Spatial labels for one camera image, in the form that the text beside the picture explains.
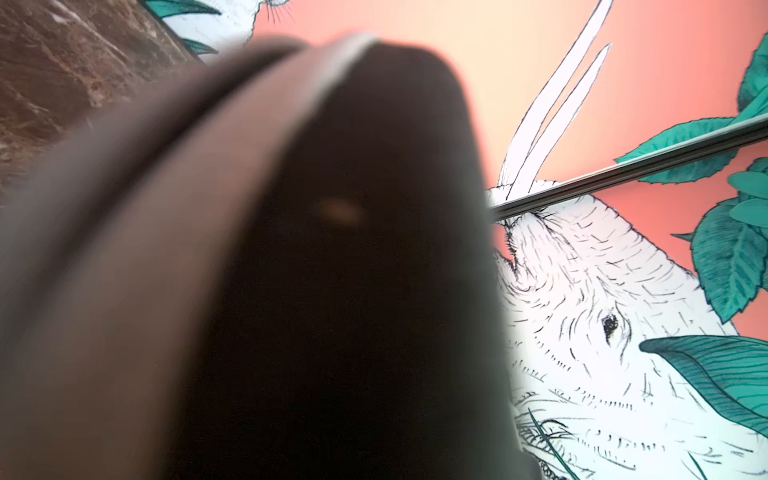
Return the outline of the black zippered umbrella case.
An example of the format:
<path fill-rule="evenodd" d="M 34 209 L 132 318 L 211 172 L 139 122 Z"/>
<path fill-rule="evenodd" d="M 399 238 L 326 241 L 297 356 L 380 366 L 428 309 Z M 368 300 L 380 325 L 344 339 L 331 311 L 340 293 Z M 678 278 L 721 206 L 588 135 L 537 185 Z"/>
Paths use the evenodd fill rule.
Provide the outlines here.
<path fill-rule="evenodd" d="M 1 213 L 5 479 L 537 479 L 434 52 L 272 37 L 102 113 Z"/>

